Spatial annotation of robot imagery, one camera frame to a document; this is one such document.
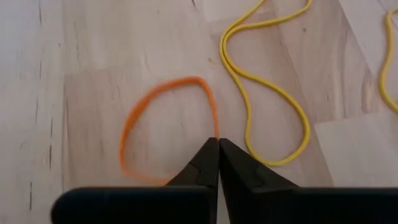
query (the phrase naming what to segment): yellow cable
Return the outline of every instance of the yellow cable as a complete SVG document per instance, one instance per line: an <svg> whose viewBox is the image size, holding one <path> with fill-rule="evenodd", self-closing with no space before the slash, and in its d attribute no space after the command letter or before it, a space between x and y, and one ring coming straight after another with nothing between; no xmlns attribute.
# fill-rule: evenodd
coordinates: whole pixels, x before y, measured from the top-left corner
<svg viewBox="0 0 398 224"><path fill-rule="evenodd" d="M241 25L238 25L243 20L248 18L264 1L265 0L260 0L247 14L243 15L241 18L239 18L238 20L233 22L224 31L223 35L221 36L221 40L220 40L220 57L221 57L221 60L222 60L222 62L224 64L225 68L227 69L227 71L229 71L229 74L231 75L232 79L237 84L237 86L238 86L238 88L239 88L239 90L240 90L240 92L241 92L241 94L243 96L243 100L244 100L244 102L246 104L246 111L247 111L247 114L248 114L248 118L247 118L247 121L246 121L245 142L246 142L246 146L249 149L250 154L255 159L257 159L258 161L262 162L263 164L267 164L267 165L270 165L270 166L281 166L281 165L284 165L284 164L294 160L307 147L307 145L308 145L308 143L310 141L310 136L311 136L310 122L308 121L308 118L305 115L304 110L301 108L301 106L286 91L284 91L283 89L279 88L275 84L267 81L264 78L255 76L253 74L250 74L249 72L244 71L242 68L239 68L232 61L231 57L228 55L227 42L228 42L228 39L233 34L239 32L239 31L247 30L247 29L257 29L257 28L266 27L266 26L273 26L273 25L280 24L282 22L291 20L291 19L295 18L296 16L298 16L298 15L302 14L303 12L305 12L310 7L310 5L311 5L313 0L307 0L307 4L305 5L304 8L302 8L301 10L299 10L299 11L297 11L297 12L291 14L291 15L280 17L280 18L277 18L277 19L271 19L269 21L257 22L257 23L253 23L253 24L241 24ZM280 161L270 161L270 160L267 160L267 159L263 159L263 158L261 158L261 157L259 157L257 155L257 153L254 151L253 147L251 146L251 143L250 143L251 104L250 104L248 94L246 93L246 90L244 89L243 84L239 81L238 75L241 75L243 77L251 79L251 80L253 80L255 82L261 83L261 84L265 85L266 87L270 88L271 90L274 90L280 96L282 96L285 100L287 100L294 107L294 109L296 110L296 112L300 116L300 118L302 120L302 123L303 123L303 130L304 130L304 136L303 136L302 142L299 145L299 147L296 149L296 151L291 153L291 155L289 155L285 159L282 159Z"/></svg>
<svg viewBox="0 0 398 224"><path fill-rule="evenodd" d="M398 12L398 7L389 11L386 16L386 32L387 32L387 54L384 59L384 65L380 70L379 90L384 102L395 112L398 113L398 105L390 97L386 90L386 76L391 65L395 48L394 31L392 30L392 15Z"/></svg>

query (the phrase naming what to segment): wooden floor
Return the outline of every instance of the wooden floor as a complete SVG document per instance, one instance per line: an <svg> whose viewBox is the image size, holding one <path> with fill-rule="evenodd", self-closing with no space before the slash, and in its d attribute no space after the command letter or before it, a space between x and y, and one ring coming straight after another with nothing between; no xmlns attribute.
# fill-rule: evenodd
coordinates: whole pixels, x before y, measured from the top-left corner
<svg viewBox="0 0 398 224"><path fill-rule="evenodd" d="M142 185L122 175L119 135L151 87L198 75L213 90L220 134L246 150L246 110L218 56L221 33L257 0L3 0L0 2L0 223L49 223L53 201L82 186ZM305 0L268 0L248 21L284 16ZM228 49L242 68L287 90L312 125L306 151L272 167L301 186L398 186L398 117L382 102L384 15L395 0L314 0L304 15L244 31ZM394 21L395 32L398 17ZM388 76L398 99L398 63ZM302 138L293 108L243 80L252 144L281 159ZM128 142L130 163L177 173L212 136L199 87L152 102ZM219 223L227 223L220 198Z"/></svg>

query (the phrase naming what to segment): cable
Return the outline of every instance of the cable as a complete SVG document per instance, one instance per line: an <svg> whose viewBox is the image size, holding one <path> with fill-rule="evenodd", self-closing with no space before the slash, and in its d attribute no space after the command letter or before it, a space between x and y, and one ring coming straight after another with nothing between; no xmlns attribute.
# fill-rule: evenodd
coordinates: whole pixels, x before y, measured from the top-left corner
<svg viewBox="0 0 398 224"><path fill-rule="evenodd" d="M305 12L306 10L308 10L308 8L310 7L310 5L311 5L313 0L307 0L307 4L305 5L304 8L302 8L301 10L299 10L299 11L297 11L297 12L291 14L291 15L283 16L283 17L280 17L280 18L277 18L277 19L271 19L269 21L257 22L257 23L253 23L253 24L241 24L241 25L238 25L243 20L247 19L264 1L265 0L260 0L248 13L246 13L241 18L239 18L238 20L233 22L224 31L223 35L221 36L220 49L219 50L220 50L221 61L224 64L225 69L227 69L227 71L231 75L232 79L237 84L237 86L238 86L238 88L239 88L239 90L240 90L240 92L241 92L241 94L243 96L244 103L246 105L246 111L247 111L247 114L248 114L248 118L247 118L247 121L246 121L245 142L246 142L246 146L249 149L249 153L255 159L257 159L258 161L262 162L263 164L267 164L267 165L270 165L270 166L281 166L281 165L284 165L284 164L294 160L297 156L299 156L304 151L304 149L308 145L308 143L310 141L310 136L311 136L310 122L308 121L308 118L305 115L304 110L302 109L302 107L286 91L284 91L283 89L279 88L277 85L267 81L264 78L255 76L253 74L250 74L249 72L244 71L242 68L239 68L232 61L231 57L228 55L227 43L228 43L228 39L233 34L239 32L239 31L248 30L248 29L257 29L257 28L267 27L267 26L273 26L273 25L280 24L282 22L285 22L285 21L293 19L293 18L299 16L300 14L302 14L303 12ZM270 161L270 160L267 160L267 159L263 159L263 158L261 158L261 157L259 157L257 155L257 153L254 151L253 147L251 146L251 143L250 143L251 104L250 104L248 94L246 93L246 90L244 89L243 84L241 83L241 81L239 81L238 75L241 75L241 76L243 76L245 78L248 78L250 80L253 80L255 82L263 84L266 87L270 88L271 90L274 90L280 96L282 96L285 100L287 100L287 102L289 102L294 107L295 111L300 116L300 118L302 120L302 123L303 123L303 131L304 131L302 142L300 143L300 145L296 149L296 151L291 153L291 155L289 155L285 159L282 159L280 161Z"/></svg>
<svg viewBox="0 0 398 224"><path fill-rule="evenodd" d="M398 105L394 102L386 90L386 77L389 67L391 66L392 58L394 56L395 38L392 30L392 15L398 12L398 7L389 11L386 15L386 32L387 32L387 54L384 59L384 64L380 69L379 91L381 98L390 109L398 113Z"/></svg>

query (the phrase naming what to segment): floor plank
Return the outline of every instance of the floor plank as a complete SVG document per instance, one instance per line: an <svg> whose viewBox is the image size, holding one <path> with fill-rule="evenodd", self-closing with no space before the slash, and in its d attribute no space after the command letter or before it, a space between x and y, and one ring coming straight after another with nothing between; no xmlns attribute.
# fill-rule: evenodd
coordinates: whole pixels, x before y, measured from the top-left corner
<svg viewBox="0 0 398 224"><path fill-rule="evenodd" d="M61 2L0 5L0 223L50 223L62 193Z"/></svg>
<svg viewBox="0 0 398 224"><path fill-rule="evenodd" d="M387 11L398 7L395 0L340 1L358 41L366 63L374 77L378 77L386 52L386 28L384 19ZM395 40L398 42L398 18L394 16ZM387 78L387 89L393 98L398 99L398 63L392 63Z"/></svg>
<svg viewBox="0 0 398 224"><path fill-rule="evenodd" d="M315 126L333 183L397 187L398 117L376 113Z"/></svg>

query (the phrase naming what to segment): orange rubber band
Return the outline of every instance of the orange rubber band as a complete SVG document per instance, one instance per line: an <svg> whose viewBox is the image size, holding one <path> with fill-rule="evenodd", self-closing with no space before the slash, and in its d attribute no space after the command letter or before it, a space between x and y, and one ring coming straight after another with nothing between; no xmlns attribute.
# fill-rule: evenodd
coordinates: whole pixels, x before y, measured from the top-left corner
<svg viewBox="0 0 398 224"><path fill-rule="evenodd" d="M143 180L144 182L151 182L154 184L167 184L169 182L169 179L162 179L162 178L156 178L156 177L151 177L146 174L141 174L139 172L133 171L132 169L129 168L129 166L126 163L126 160L124 158L124 151L126 147L126 139L129 136L130 130L138 120L138 117L141 115L142 112L146 109L147 105L152 101L157 95L160 93L171 90L173 88L176 88L178 86L182 85L192 85L196 84L199 85L203 88L203 90L206 92L206 95L209 99L209 103L211 106L211 110L213 111L213 118L214 118L214 129L215 129L215 135L217 138L220 137L219 131L218 131L218 119L217 119L217 109L216 109L216 103L213 98L213 94L207 85L206 81L200 77L186 77L186 78L180 78L176 80L169 81L167 83L160 84L156 86L154 89L152 89L146 96L141 98L138 103L133 107L133 109L130 111L129 116L127 117L127 120L124 124L124 129L122 136L120 138L120 148L119 148L119 161L120 161L120 166L123 172L132 178L135 179L140 179Z"/></svg>

